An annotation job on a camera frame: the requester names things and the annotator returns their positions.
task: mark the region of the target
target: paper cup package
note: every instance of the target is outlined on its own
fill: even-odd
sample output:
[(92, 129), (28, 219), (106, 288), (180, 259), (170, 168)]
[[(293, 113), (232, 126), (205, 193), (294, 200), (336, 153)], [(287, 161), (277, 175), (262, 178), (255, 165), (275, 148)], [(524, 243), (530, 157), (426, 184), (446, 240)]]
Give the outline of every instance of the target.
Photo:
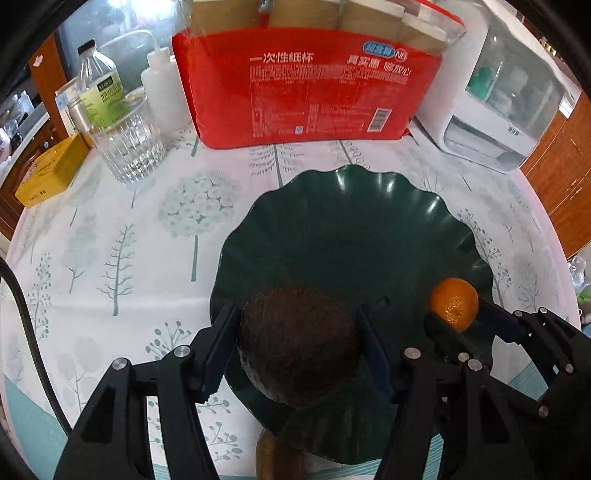
[(465, 31), (427, 0), (253, 1), (194, 0), (173, 38), (211, 148), (396, 140)]

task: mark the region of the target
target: clear glass tumbler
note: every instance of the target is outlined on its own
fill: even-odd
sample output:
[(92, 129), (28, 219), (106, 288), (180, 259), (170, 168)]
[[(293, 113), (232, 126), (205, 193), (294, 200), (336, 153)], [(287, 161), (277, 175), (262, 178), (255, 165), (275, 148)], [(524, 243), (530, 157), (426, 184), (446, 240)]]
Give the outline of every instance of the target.
[(123, 183), (150, 174), (165, 150), (146, 97), (117, 123), (90, 134), (117, 180)]

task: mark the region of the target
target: water bottle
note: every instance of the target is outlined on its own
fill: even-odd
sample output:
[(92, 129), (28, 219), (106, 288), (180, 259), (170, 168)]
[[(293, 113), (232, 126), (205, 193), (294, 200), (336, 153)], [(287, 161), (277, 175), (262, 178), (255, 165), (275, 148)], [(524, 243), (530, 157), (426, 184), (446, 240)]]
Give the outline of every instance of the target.
[(107, 128), (126, 114), (125, 93), (115, 62), (96, 49), (94, 40), (78, 48), (82, 61), (77, 89), (94, 127)]

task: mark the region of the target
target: barcode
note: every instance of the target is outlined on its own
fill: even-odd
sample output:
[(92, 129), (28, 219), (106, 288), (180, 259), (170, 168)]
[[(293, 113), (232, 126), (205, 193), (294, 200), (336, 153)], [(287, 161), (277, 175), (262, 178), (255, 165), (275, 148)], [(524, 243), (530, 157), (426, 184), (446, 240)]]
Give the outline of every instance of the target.
[(371, 123), (369, 124), (368, 132), (381, 132), (391, 113), (392, 109), (376, 108), (374, 117), (371, 119)]

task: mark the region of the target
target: yellow box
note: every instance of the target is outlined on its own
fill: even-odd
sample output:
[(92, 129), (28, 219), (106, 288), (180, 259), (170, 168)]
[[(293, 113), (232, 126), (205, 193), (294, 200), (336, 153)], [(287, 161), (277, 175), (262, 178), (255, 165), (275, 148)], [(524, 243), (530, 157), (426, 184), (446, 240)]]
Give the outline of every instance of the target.
[(63, 192), (70, 185), (88, 152), (89, 148), (80, 134), (68, 137), (47, 150), (35, 160), (17, 188), (17, 199), (26, 208), (30, 208)]

